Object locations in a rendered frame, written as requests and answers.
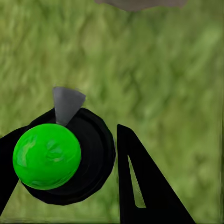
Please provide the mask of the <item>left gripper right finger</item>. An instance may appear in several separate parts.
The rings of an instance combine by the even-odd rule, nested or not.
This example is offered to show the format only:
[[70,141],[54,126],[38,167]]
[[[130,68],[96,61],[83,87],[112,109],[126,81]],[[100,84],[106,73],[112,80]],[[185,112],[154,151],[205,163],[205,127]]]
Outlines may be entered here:
[[[134,131],[117,125],[120,224],[196,224]],[[130,157],[146,208],[135,205]]]

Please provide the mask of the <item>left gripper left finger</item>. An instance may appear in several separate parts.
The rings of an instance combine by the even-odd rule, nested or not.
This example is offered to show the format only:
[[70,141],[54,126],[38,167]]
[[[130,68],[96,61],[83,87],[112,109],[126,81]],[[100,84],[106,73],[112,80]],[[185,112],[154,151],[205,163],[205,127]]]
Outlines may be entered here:
[[0,215],[19,180],[13,167],[13,152],[17,141],[27,127],[13,130],[0,139]]

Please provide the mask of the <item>pesticide atomizer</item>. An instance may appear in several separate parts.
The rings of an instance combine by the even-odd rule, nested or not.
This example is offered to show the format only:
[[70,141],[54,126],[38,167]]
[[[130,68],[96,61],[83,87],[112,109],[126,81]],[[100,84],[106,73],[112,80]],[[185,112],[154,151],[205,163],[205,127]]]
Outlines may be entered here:
[[102,118],[82,108],[79,91],[53,87],[55,108],[32,121],[17,141],[13,167],[29,193],[47,204],[83,202],[113,171],[116,143]]

